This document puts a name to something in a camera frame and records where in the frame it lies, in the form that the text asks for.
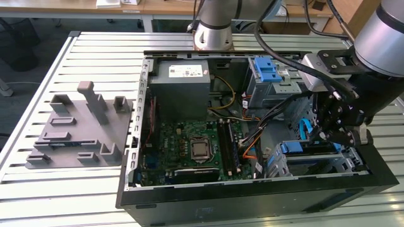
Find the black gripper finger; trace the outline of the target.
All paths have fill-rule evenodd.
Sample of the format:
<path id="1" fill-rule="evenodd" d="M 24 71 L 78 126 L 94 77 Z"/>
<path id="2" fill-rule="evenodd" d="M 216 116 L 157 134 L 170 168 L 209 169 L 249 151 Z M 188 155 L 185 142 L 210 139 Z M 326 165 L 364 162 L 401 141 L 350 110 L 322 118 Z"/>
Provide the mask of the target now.
<path id="1" fill-rule="evenodd" d="M 369 130 L 365 125 L 320 130 L 320 135 L 326 141 L 346 147 L 360 147 L 369 144 Z"/>
<path id="2" fill-rule="evenodd" d="M 341 96 L 337 91 L 318 92 L 313 97 L 314 127 L 310 142 L 320 139 L 341 144 Z"/>

